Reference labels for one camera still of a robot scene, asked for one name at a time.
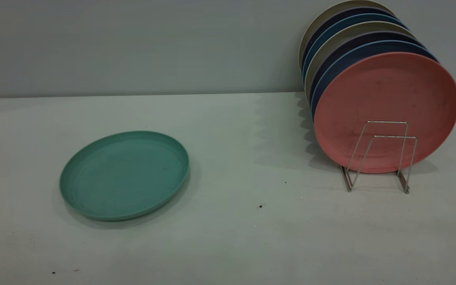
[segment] teal plate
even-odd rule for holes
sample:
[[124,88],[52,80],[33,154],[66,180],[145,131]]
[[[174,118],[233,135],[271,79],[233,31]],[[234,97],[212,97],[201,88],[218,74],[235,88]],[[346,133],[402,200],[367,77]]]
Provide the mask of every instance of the teal plate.
[[76,153],[63,169],[59,187],[65,201],[89,218],[128,220],[168,202],[188,170],[188,153],[174,138],[123,132]]

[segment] pink plate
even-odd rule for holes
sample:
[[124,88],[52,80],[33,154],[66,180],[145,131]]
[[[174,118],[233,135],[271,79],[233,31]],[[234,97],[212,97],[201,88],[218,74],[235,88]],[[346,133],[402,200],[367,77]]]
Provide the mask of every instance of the pink plate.
[[[456,121],[456,84],[432,59],[413,53],[378,54],[351,65],[322,94],[314,117],[323,151],[347,166],[366,121],[405,121],[417,137],[413,164],[432,154]],[[400,124],[368,124],[350,168],[357,170],[374,135],[404,135]],[[389,173],[399,166],[403,139],[376,138],[362,168]],[[413,139],[406,140],[402,168],[411,164]]]

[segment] light blue plate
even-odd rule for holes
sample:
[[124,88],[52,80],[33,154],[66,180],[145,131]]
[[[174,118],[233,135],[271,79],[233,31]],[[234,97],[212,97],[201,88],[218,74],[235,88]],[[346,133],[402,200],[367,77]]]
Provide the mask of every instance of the light blue plate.
[[59,186],[65,201],[89,218],[128,220],[168,202],[188,168],[188,153],[174,138],[124,132],[82,148],[66,164]]
[[354,63],[357,63],[358,61],[364,58],[387,52],[415,53],[437,61],[436,58],[425,48],[420,47],[419,45],[404,42],[402,40],[379,40],[377,42],[372,42],[357,47],[356,49],[347,52],[339,59],[337,59],[330,67],[328,67],[325,73],[320,77],[318,85],[316,85],[316,87],[314,88],[313,95],[311,97],[311,114],[313,117],[313,121],[316,106],[318,105],[320,96],[323,94],[324,90],[328,87],[332,80],[335,79],[337,75],[343,72],[346,68],[350,67]]
[[354,15],[348,18],[345,18],[344,20],[341,20],[335,24],[333,24],[331,27],[326,29],[318,38],[315,40],[313,45],[311,45],[310,49],[307,52],[307,56],[304,60],[304,68],[302,69],[302,81],[305,83],[306,80],[306,74],[307,74],[307,69],[309,67],[309,63],[311,63],[311,60],[313,59],[314,55],[316,52],[319,50],[319,48],[329,39],[331,36],[337,34],[341,30],[350,27],[352,25],[358,24],[358,23],[363,23],[363,22],[370,22],[370,21],[383,21],[383,22],[389,22],[389,23],[394,23],[396,25],[399,25],[405,29],[407,27],[399,20],[397,20],[394,17],[390,17],[387,15],[381,15],[381,14],[375,14],[375,13],[368,13],[368,14],[358,14]]

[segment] beige plate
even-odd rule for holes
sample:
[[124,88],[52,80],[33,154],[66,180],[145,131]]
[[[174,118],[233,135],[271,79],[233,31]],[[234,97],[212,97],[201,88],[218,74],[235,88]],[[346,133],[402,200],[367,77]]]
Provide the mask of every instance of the beige plate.
[[360,36],[361,34],[373,31],[396,31],[414,38],[413,34],[411,34],[411,32],[407,29],[394,23],[384,21],[358,23],[339,31],[337,34],[334,34],[318,49],[316,54],[313,56],[311,63],[309,63],[309,67],[304,66],[304,68],[307,68],[306,80],[304,83],[307,103],[309,103],[309,93],[311,92],[311,83],[313,78],[327,56],[348,40],[351,40],[356,36]]
[[300,48],[298,49],[298,68],[300,68],[300,64],[302,62],[302,56],[304,54],[304,49],[306,48],[307,42],[311,38],[311,36],[314,34],[314,32],[324,23],[326,20],[331,18],[337,13],[340,13],[341,11],[355,8],[355,7],[373,7],[373,8],[380,8],[385,11],[388,11],[389,13],[392,13],[388,8],[385,6],[372,2],[372,1],[367,1],[367,0],[350,0],[346,2],[339,3],[337,5],[334,5],[325,11],[321,13],[318,17],[314,19],[314,21],[309,25],[307,28],[306,32],[304,33],[304,36],[302,36],[302,41],[300,42]]

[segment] white table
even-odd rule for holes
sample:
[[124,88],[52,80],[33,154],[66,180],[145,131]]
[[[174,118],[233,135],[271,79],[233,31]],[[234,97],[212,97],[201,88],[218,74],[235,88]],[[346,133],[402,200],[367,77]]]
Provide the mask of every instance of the white table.
[[[347,193],[311,129],[298,92],[0,99],[0,285],[456,284],[456,126],[409,195]],[[186,189],[126,222],[68,209],[68,159],[128,130],[183,143]]]

